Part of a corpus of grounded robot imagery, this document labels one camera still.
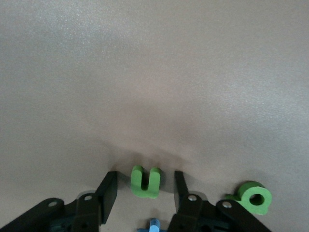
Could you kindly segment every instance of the blue plastic piece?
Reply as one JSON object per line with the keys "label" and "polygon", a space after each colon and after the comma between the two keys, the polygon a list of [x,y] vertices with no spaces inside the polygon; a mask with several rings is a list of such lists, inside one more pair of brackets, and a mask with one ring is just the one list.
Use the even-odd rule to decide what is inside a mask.
{"label": "blue plastic piece", "polygon": [[138,229],[137,232],[167,232],[166,230],[160,230],[159,219],[153,218],[150,220],[149,229]]}

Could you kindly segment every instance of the blue object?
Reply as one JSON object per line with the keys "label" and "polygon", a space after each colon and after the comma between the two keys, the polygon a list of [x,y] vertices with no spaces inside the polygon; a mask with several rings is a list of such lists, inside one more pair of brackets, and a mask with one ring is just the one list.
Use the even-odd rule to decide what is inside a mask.
{"label": "blue object", "polygon": [[167,232],[166,230],[160,230],[159,219],[153,218],[150,220],[149,229],[138,229],[137,232]]}

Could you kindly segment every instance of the green object with hole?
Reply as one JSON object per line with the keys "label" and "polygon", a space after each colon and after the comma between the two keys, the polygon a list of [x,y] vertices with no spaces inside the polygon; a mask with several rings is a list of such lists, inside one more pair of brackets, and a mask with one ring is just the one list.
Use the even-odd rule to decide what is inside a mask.
{"label": "green object with hole", "polygon": [[272,201],[272,195],[261,183],[250,181],[243,184],[237,195],[226,195],[225,199],[234,200],[252,214],[265,215]]}
{"label": "green object with hole", "polygon": [[159,195],[161,170],[152,168],[149,173],[148,185],[143,184],[143,167],[136,165],[131,173],[131,190],[135,196],[155,199]]}

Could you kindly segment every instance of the gray surface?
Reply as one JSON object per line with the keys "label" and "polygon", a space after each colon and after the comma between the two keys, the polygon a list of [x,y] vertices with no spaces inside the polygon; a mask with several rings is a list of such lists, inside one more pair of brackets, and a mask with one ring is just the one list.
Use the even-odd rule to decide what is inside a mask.
{"label": "gray surface", "polygon": [[308,231],[308,1],[47,2],[0,2],[0,226],[139,163],[162,192],[122,177],[105,231],[166,227],[175,169],[211,203],[259,181],[259,219]]}

